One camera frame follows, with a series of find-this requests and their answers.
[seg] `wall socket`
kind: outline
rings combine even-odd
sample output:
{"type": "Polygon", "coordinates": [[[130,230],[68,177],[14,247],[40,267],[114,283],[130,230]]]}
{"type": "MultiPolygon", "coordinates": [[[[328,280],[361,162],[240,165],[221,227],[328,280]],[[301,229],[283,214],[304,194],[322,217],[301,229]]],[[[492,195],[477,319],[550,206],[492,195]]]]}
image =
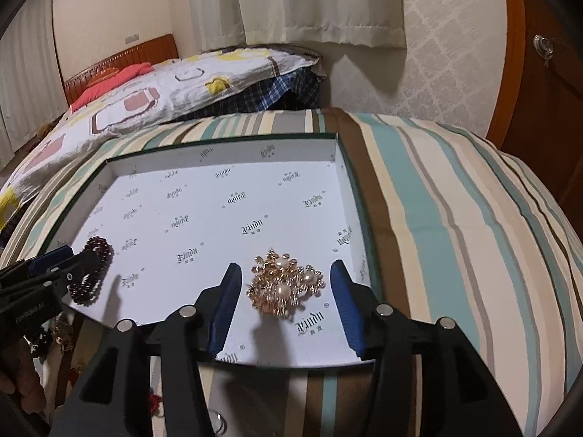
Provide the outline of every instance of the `wall socket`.
{"type": "Polygon", "coordinates": [[[140,35],[139,34],[134,34],[132,36],[128,36],[125,39],[125,43],[126,44],[130,44],[131,42],[137,41],[139,38],[140,38],[140,35]]]}

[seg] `wooden door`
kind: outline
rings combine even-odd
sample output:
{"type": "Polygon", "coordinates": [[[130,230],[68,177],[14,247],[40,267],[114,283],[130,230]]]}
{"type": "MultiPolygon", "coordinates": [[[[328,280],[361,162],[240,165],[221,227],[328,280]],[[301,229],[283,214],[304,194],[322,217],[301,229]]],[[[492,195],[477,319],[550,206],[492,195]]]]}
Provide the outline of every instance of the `wooden door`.
{"type": "Polygon", "coordinates": [[[524,6],[523,77],[502,150],[530,166],[583,238],[583,62],[544,0],[524,6]],[[553,44],[548,67],[536,35],[553,44]]]}

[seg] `silver bolt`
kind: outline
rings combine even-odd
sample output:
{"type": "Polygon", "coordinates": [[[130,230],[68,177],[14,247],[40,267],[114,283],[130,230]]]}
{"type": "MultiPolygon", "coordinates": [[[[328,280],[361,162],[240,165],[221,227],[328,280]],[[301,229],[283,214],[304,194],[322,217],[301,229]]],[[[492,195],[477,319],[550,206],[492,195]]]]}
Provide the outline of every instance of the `silver bolt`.
{"type": "Polygon", "coordinates": [[[388,304],[377,305],[377,314],[381,317],[389,317],[393,313],[393,308],[388,304]]]}
{"type": "Polygon", "coordinates": [[[117,323],[117,329],[120,332],[127,332],[133,327],[133,322],[129,319],[121,320],[117,323]]]}
{"type": "Polygon", "coordinates": [[[439,319],[439,325],[446,330],[451,330],[452,328],[455,328],[455,320],[450,319],[449,317],[442,317],[439,319]]]}
{"type": "Polygon", "coordinates": [[[180,309],[179,314],[181,317],[187,319],[188,317],[192,317],[196,314],[196,308],[193,305],[186,305],[180,309]]]}

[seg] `damask wallpaper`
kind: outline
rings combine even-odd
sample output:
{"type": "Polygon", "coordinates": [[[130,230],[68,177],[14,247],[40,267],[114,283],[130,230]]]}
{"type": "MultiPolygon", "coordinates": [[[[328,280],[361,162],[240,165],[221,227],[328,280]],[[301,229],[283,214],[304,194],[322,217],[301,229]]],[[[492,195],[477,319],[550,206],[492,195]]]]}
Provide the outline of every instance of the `damask wallpaper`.
{"type": "Polygon", "coordinates": [[[403,2],[406,51],[306,45],[324,56],[323,102],[486,135],[504,66],[506,0],[403,2]]]}

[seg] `pearl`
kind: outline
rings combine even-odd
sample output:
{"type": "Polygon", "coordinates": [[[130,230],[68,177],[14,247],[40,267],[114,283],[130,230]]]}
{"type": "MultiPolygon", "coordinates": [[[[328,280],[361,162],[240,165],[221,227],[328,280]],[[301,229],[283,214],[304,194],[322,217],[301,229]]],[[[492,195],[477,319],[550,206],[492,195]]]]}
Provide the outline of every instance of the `pearl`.
{"type": "Polygon", "coordinates": [[[290,288],[286,283],[280,284],[278,286],[277,294],[280,299],[289,299],[292,295],[292,288],[290,288]]]}
{"type": "Polygon", "coordinates": [[[275,261],[275,266],[277,266],[278,269],[287,268],[289,266],[289,264],[290,264],[289,260],[288,259],[285,259],[285,258],[278,258],[275,261]]]}
{"type": "Polygon", "coordinates": [[[302,278],[302,280],[306,284],[316,284],[317,278],[316,275],[314,274],[314,271],[306,271],[304,273],[304,277],[302,278]]]}

